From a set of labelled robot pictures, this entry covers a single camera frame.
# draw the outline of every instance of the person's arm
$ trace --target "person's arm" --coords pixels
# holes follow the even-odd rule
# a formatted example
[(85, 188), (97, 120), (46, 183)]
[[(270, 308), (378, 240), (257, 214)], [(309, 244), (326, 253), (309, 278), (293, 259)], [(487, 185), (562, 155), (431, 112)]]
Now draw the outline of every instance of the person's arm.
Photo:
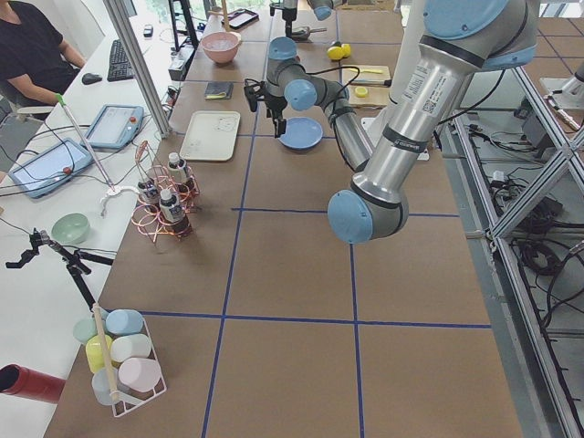
[(50, 89), (43, 89), (31, 80), (30, 76), (22, 75), (9, 79), (8, 82), (27, 98), (44, 102), (47, 105), (57, 105), (57, 94)]
[(85, 58), (82, 57), (81, 54), (65, 39), (63, 39), (61, 44), (58, 45), (58, 49), (63, 57), (75, 67), (83, 68), (83, 66), (85, 66)]

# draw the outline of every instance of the small book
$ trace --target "small book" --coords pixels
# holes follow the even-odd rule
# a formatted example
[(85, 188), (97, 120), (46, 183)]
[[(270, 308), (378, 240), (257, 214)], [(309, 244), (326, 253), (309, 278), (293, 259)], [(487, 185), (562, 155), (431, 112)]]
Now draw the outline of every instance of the small book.
[(209, 82), (204, 91), (205, 100), (227, 100), (231, 98), (233, 82)]

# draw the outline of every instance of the white desk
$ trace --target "white desk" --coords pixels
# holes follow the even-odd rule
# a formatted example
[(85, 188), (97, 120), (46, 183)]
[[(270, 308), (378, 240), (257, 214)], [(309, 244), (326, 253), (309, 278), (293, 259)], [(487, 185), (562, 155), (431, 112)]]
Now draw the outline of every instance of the white desk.
[[(142, 105), (149, 113), (136, 80), (108, 82), (110, 46), (113, 37), (105, 37), (75, 82), (65, 93), (69, 105), (79, 124), (90, 124), (106, 103)], [(163, 97), (171, 80), (167, 67), (171, 64), (170, 49), (158, 40), (142, 40), (142, 52), (151, 68), (152, 79), (160, 97)], [(86, 73), (98, 73), (103, 77), (99, 83), (89, 86), (81, 83)], [(158, 147), (158, 134), (151, 118), (136, 143), (148, 140), (152, 148)], [(64, 111), (57, 107), (47, 118), (51, 128), (70, 125)], [(60, 131), (60, 137), (78, 139), (74, 131)], [(52, 134), (35, 139), (28, 149), (42, 151), (57, 143)], [(117, 182), (134, 164), (133, 146), (103, 162), (111, 179)], [(29, 159), (25, 156), (21, 162)], [(96, 166), (84, 172), (103, 179)], [(137, 172), (131, 173), (123, 183), (134, 185)], [(18, 192), (6, 188), (12, 185), (6, 177), (0, 184), (0, 194)], [(50, 232), (55, 221), (64, 214), (80, 212), (91, 222), (89, 238), (81, 244), (88, 248), (116, 250), (120, 245), (136, 195), (122, 193), (108, 201), (108, 213), (100, 217), (99, 199), (107, 186), (90, 178), (75, 178), (55, 192), (38, 200), (24, 194), (0, 197), (0, 206), (5, 208), (2, 218), (11, 224), (32, 231), (33, 228)], [(0, 223), (0, 366), (16, 363), (47, 374), (66, 378), (79, 344), (72, 337), (75, 323), (89, 315), (89, 309), (79, 294), (60, 256), (47, 246), (41, 247), (40, 255), (22, 269), (8, 270), (5, 261), (17, 261), (20, 254), (29, 249), (28, 237), (6, 224)], [(92, 274), (84, 276), (95, 298), (99, 297), (110, 268), (87, 262)], [(14, 396), (0, 395), (0, 436), (37, 438), (44, 434), (55, 405), (41, 401), (30, 401)]]

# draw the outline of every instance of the pink bowl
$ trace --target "pink bowl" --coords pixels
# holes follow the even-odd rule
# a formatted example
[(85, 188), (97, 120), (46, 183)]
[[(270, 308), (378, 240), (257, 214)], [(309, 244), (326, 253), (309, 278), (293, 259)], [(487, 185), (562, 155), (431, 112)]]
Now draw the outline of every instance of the pink bowl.
[(215, 32), (204, 36), (201, 46), (206, 56), (217, 64), (231, 62), (241, 43), (241, 37), (235, 32)]

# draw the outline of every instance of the red cylinder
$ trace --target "red cylinder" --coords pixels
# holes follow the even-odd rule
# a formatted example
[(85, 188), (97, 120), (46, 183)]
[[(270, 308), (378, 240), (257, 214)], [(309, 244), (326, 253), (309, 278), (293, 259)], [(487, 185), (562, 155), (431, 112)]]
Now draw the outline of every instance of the red cylinder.
[(19, 365), (6, 365), (0, 370), (0, 393), (57, 403), (65, 381)]

